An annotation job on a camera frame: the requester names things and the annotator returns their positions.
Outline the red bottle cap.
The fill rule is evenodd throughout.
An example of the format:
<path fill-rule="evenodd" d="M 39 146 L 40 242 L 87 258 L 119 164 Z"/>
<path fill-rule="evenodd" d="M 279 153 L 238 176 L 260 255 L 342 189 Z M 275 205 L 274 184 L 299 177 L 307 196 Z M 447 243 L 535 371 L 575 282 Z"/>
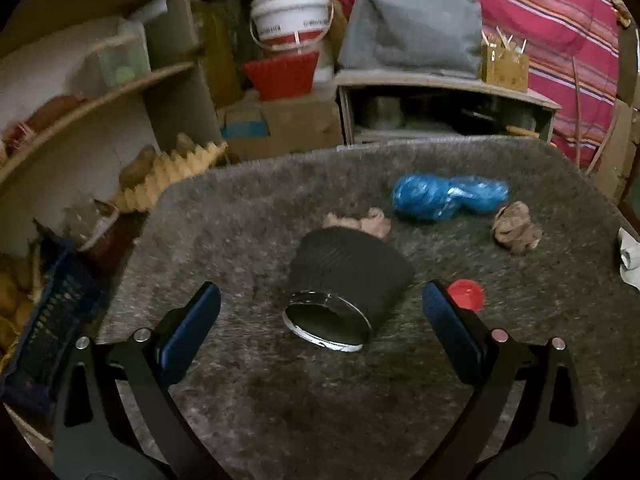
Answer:
<path fill-rule="evenodd" d="M 476 281 L 459 278 L 447 287 L 447 292 L 461 309 L 480 312 L 484 308 L 486 302 L 484 288 Z"/>

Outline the brown paper ball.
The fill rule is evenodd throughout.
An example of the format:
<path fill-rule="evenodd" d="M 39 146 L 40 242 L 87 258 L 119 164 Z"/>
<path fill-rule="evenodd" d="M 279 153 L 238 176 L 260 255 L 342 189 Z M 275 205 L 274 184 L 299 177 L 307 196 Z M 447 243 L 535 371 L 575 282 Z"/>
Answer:
<path fill-rule="evenodd" d="M 521 255 L 534 250 L 542 237 L 542 229 L 532 221 L 526 203 L 516 202 L 502 207 L 491 226 L 494 241 L 511 254 Z"/>

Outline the black cylindrical can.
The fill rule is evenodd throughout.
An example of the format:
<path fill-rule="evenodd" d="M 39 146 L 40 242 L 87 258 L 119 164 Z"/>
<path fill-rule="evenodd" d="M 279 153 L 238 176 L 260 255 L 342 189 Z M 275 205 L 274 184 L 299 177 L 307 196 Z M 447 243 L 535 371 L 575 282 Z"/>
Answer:
<path fill-rule="evenodd" d="M 300 241 L 282 310 L 297 337 L 339 352 L 358 352 L 385 322 L 413 280 L 413 267 L 377 237 L 318 229 Z"/>

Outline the blue plastic bag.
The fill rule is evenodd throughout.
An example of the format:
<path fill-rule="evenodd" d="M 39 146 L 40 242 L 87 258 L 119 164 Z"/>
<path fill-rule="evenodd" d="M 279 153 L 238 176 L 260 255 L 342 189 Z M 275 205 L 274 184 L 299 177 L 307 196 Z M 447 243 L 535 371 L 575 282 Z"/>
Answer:
<path fill-rule="evenodd" d="M 392 204 L 404 217 L 444 221 L 462 209 L 491 214 L 508 201 L 509 193 L 509 185 L 501 180 L 407 174 L 395 182 Z"/>

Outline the beige paper piece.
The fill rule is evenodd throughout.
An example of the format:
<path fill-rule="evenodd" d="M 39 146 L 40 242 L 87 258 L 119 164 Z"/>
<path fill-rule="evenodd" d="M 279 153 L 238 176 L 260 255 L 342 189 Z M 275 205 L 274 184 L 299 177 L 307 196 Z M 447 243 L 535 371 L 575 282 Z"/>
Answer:
<path fill-rule="evenodd" d="M 367 233 L 379 238 L 380 240 L 386 240 L 390 235 L 392 222 L 390 222 L 389 218 L 385 217 L 382 209 L 372 207 L 362 218 L 339 217 L 337 214 L 334 214 L 334 212 L 329 212 L 324 217 L 322 226 L 325 229 L 339 226 L 340 228 Z"/>

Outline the dark blue plastic crate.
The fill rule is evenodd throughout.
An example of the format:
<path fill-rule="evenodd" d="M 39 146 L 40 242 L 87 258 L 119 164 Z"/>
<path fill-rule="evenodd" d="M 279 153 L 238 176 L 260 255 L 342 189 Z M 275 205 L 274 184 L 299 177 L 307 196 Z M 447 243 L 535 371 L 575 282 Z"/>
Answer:
<path fill-rule="evenodd" d="M 61 252 L 46 277 L 44 293 L 1 375 L 5 398 L 41 411 L 52 404 L 68 347 L 107 292 L 99 266 L 76 250 Z"/>

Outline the grey fuzzy table mat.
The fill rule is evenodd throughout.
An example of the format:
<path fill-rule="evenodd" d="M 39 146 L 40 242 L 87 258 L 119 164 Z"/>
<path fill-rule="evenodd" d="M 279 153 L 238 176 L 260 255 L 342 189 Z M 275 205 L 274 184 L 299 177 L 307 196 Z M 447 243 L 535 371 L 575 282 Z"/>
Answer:
<path fill-rule="evenodd" d="M 513 255 L 491 216 L 395 219 L 385 242 L 322 234 L 332 214 L 394 212 L 407 174 L 506 182 L 541 227 Z M 556 149 L 512 138 L 315 152 L 178 183 L 145 223 L 99 332 L 120 341 L 215 283 L 222 306 L 172 397 L 235 479 L 407 479 L 468 402 L 422 311 L 429 281 L 484 288 L 483 321 L 563 338 L 600 460 L 639 405 L 639 295 L 620 279 L 620 212 Z"/>

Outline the yellow egg tray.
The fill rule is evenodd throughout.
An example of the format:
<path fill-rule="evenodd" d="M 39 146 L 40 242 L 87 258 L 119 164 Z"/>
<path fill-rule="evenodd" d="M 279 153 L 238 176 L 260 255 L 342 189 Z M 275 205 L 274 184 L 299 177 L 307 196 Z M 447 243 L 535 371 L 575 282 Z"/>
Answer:
<path fill-rule="evenodd" d="M 122 214 L 150 211 L 157 204 L 160 194 L 171 185 L 205 174 L 224 159 L 227 150 L 227 142 L 219 145 L 209 142 L 206 146 L 197 145 L 186 156 L 180 155 L 176 150 L 169 154 L 160 153 L 144 181 L 133 188 L 119 191 L 110 203 Z"/>

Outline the cardboard box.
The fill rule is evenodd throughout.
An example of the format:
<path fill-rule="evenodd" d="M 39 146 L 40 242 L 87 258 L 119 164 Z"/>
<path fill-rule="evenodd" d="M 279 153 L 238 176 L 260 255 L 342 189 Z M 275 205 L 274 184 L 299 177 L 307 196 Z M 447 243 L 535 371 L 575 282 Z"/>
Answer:
<path fill-rule="evenodd" d="M 242 162 L 336 148 L 344 143 L 335 93 L 312 92 L 262 102 L 257 93 L 219 107 L 218 122 L 229 152 Z"/>

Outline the grey low cabinet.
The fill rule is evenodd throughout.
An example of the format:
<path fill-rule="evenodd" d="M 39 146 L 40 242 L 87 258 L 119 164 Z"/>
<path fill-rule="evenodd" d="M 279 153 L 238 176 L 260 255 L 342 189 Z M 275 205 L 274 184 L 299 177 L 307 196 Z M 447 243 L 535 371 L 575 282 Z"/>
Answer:
<path fill-rule="evenodd" d="M 340 70 L 334 82 L 348 144 L 495 134 L 548 142 L 561 109 L 536 91 L 510 90 L 477 79 Z"/>

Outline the wooden utensil holder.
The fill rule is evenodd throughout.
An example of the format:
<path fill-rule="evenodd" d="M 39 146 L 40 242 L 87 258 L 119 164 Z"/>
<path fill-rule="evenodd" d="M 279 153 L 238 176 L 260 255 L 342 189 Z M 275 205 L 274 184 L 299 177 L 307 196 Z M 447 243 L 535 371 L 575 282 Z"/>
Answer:
<path fill-rule="evenodd" d="M 492 34 L 482 30 L 480 79 L 486 84 L 513 91 L 528 91 L 529 56 L 526 42 L 518 44 L 499 27 Z"/>

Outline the wooden shelf unit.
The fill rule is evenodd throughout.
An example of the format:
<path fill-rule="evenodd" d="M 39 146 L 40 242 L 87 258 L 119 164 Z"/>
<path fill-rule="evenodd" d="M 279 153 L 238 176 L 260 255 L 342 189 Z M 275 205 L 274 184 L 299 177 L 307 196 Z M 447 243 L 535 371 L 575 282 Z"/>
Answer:
<path fill-rule="evenodd" d="M 1 32 L 1 123 L 35 137 L 1 168 L 1 249 L 118 191 L 146 146 L 221 133 L 190 0 L 20 0 Z"/>

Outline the red plastic basket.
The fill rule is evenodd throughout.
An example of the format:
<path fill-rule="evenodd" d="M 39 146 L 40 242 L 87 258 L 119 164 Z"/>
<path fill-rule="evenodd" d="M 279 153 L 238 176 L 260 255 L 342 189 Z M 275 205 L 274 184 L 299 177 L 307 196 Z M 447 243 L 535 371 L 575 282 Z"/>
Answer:
<path fill-rule="evenodd" d="M 286 54 L 252 61 L 243 72 L 262 102 L 298 98 L 311 92 L 319 53 Z"/>

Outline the striped pink curtain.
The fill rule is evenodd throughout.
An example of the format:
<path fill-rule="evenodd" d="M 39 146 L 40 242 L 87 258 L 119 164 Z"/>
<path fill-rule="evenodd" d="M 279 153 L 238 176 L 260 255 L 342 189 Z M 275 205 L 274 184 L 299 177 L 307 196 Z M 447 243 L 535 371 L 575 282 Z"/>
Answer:
<path fill-rule="evenodd" d="M 337 0 L 345 13 L 355 0 Z M 524 46 L 529 87 L 560 104 L 551 141 L 587 167 L 614 118 L 618 26 L 611 0 L 477 0 L 486 34 Z"/>

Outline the white plastic bucket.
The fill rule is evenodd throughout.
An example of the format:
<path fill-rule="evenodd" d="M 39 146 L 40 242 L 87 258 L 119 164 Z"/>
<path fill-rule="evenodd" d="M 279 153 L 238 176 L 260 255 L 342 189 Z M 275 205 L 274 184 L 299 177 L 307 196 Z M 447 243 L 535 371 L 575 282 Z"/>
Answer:
<path fill-rule="evenodd" d="M 306 48 L 324 39 L 333 18 L 332 0 L 253 0 L 250 36 L 269 52 Z"/>

